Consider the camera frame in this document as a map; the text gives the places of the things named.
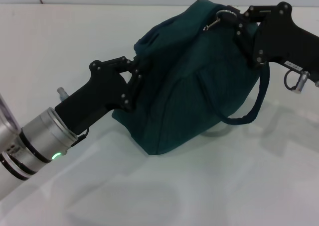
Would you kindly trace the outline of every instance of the silver ring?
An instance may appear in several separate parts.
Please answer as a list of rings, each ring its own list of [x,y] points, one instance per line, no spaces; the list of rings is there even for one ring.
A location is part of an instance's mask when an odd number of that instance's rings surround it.
[[[218,12],[216,13],[216,19],[220,19],[220,18],[219,18],[219,14],[220,14],[220,13],[223,13],[223,12],[225,12],[225,13],[231,13],[232,15],[234,15],[234,16],[237,18],[237,14],[236,14],[236,13],[234,13],[234,12],[232,12],[232,11],[230,11],[230,10],[227,10],[227,9],[222,9],[222,10],[220,10],[220,11],[218,11]]]

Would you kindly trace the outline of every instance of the bag strap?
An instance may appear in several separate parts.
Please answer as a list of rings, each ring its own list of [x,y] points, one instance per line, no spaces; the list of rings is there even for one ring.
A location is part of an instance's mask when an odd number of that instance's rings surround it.
[[[201,78],[205,82],[209,82],[208,75],[201,74]],[[270,78],[270,69],[269,69],[269,65],[266,64],[260,71],[259,93],[258,93],[256,102],[255,102],[253,108],[250,110],[250,112],[247,115],[245,115],[241,118],[226,117],[221,112],[217,97],[214,93],[210,94],[210,101],[211,101],[212,109],[214,110],[216,115],[221,119],[222,122],[229,124],[229,125],[243,125],[243,124],[249,124],[249,123],[253,122],[256,119],[258,112],[260,110],[260,107],[261,107],[263,100],[265,98],[267,88],[269,85],[269,78]]]

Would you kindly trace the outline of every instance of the robotic arm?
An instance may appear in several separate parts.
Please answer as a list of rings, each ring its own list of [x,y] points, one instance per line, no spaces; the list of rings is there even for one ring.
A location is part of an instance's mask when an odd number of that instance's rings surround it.
[[[250,6],[243,14],[228,6],[209,20],[204,31],[219,23],[234,28],[234,41],[252,68],[276,62],[289,71],[285,86],[301,93],[307,79],[319,87],[319,37],[297,27],[292,20],[292,7],[286,2],[277,6]],[[248,24],[260,22],[255,37],[248,33]],[[125,57],[90,64],[91,78],[53,108],[48,108],[20,129],[0,96],[0,199],[23,181],[37,173],[58,155],[85,139],[89,127],[113,109],[131,112],[143,81],[151,66]],[[120,75],[130,72],[128,83]],[[290,88],[289,72],[300,74]]]

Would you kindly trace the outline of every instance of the silver metal cylinder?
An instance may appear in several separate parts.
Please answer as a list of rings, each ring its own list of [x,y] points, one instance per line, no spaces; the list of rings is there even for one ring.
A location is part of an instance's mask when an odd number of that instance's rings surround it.
[[[0,152],[12,143],[20,131],[20,126],[0,95]]]
[[[13,189],[21,184],[21,181],[29,179],[43,166],[51,162],[55,155],[65,155],[78,137],[71,132],[62,122],[53,108],[48,108],[35,119],[22,128],[22,131],[12,141],[5,152],[0,154],[0,172],[6,169],[8,184],[12,183]],[[0,180],[0,199],[2,188],[8,189],[6,181]]]
[[[77,136],[66,127],[53,108],[48,108],[25,125],[22,133],[47,160],[59,152],[65,155],[77,140]]]
[[[300,94],[305,86],[306,81],[308,80],[310,73],[307,71],[301,72],[299,80],[296,85],[296,89],[293,90],[294,93]]]

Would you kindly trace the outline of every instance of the green fabric bag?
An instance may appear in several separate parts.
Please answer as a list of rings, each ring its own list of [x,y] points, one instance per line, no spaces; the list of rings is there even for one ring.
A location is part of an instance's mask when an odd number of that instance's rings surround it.
[[[258,114],[269,83],[269,66],[253,70],[233,42],[234,29],[224,25],[203,31],[225,6],[199,0],[184,13],[150,30],[134,49],[139,64],[152,70],[133,113],[115,110],[113,118],[149,154],[163,154],[220,121],[247,124]],[[256,24],[249,26],[251,34]],[[260,79],[253,109],[231,119]]]

